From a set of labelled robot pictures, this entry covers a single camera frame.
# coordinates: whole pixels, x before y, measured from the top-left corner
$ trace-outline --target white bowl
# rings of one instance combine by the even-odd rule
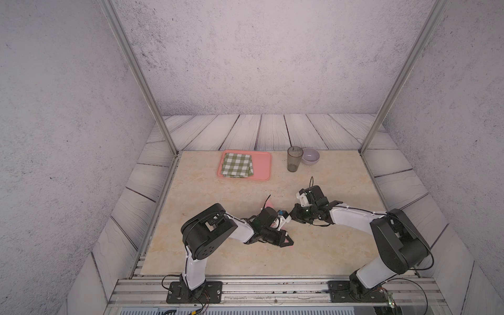
[[[304,148],[303,149],[303,164],[304,165],[315,165],[320,159],[320,153],[314,148]]]

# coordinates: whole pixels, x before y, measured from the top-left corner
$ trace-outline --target textured gray wall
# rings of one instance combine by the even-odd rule
[[[163,115],[374,113],[433,0],[114,0]]]
[[[53,314],[154,120],[96,0],[0,3],[0,313]]]
[[[504,297],[504,2],[455,1],[385,127]]]

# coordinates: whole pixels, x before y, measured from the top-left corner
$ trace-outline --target pink tray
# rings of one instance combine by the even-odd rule
[[[233,178],[224,177],[220,173],[222,169],[222,162],[224,162],[224,156],[226,153],[238,153],[238,154],[249,154],[252,156],[252,168],[254,168],[254,174],[249,177],[244,177],[240,179],[255,179],[255,180],[268,180],[271,177],[271,153],[261,152],[261,151],[240,151],[240,150],[225,150],[222,152],[222,157],[217,167],[217,176],[220,178]]]

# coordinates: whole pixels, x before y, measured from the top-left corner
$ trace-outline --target green checkered napkin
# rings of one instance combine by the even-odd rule
[[[252,176],[252,156],[248,154],[226,153],[222,162],[221,174],[224,177],[243,178]]]

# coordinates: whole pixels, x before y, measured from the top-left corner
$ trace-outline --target metal rail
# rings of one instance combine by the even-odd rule
[[[405,276],[417,282],[425,291],[429,304],[446,305],[443,295],[432,278]],[[168,306],[167,291],[161,286],[162,277],[149,279],[118,280],[110,298],[108,308],[134,306]],[[223,282],[222,300],[219,306],[330,306],[331,303],[327,281],[346,280],[347,276],[335,277],[237,277],[209,276],[208,280]],[[168,277],[165,286],[177,278]],[[398,305],[410,305],[423,299],[422,291],[413,283],[396,280],[384,284],[393,293]],[[384,303],[338,303],[339,306],[352,305],[385,305]],[[193,306],[191,304],[171,304],[171,306]]]
[[[170,136],[170,132],[168,131],[168,128],[164,123],[163,116],[161,116],[161,113],[159,112],[159,108],[156,104],[156,100],[154,99],[154,95],[152,95],[151,89],[147,84],[147,80],[145,79],[138,60],[135,57],[135,53],[133,52],[130,42],[126,37],[124,28],[122,27],[119,17],[117,16],[114,5],[112,4],[111,0],[98,0],[98,2],[100,3],[103,13],[107,17],[110,28],[112,29],[112,32],[114,33],[115,38],[119,43],[119,47],[121,48],[124,56],[126,57],[126,60],[128,61],[128,64],[130,65],[133,76],[135,77],[135,80],[137,80],[137,83],[142,90],[142,93],[144,94],[147,105],[149,106],[164,139],[167,141],[170,150],[175,157],[177,155],[177,147],[175,146],[175,143]]]
[[[387,94],[385,100],[382,103],[382,106],[380,107],[378,113],[376,114],[376,117],[374,118],[373,124],[371,125],[371,128],[369,129],[369,132],[364,139],[364,142],[362,142],[362,145],[360,146],[360,155],[363,155],[364,152],[366,152],[367,148],[374,138],[374,135],[377,133],[378,128],[380,128],[380,125],[385,120],[385,117],[389,113],[389,110],[392,108],[397,95],[401,91],[401,88],[406,82],[406,79],[408,79],[411,70],[413,70],[415,62],[418,60],[418,57],[422,53],[423,48],[429,40],[429,37],[432,35],[434,29],[436,28],[436,25],[443,16],[448,2],[450,2],[450,0],[436,0],[434,5],[432,6],[432,10],[430,10],[427,20],[420,30],[420,33],[418,33],[413,46],[411,46],[408,56],[406,57],[406,60],[404,61],[403,66],[399,71],[396,80],[394,81],[394,84],[390,88],[389,93]]]

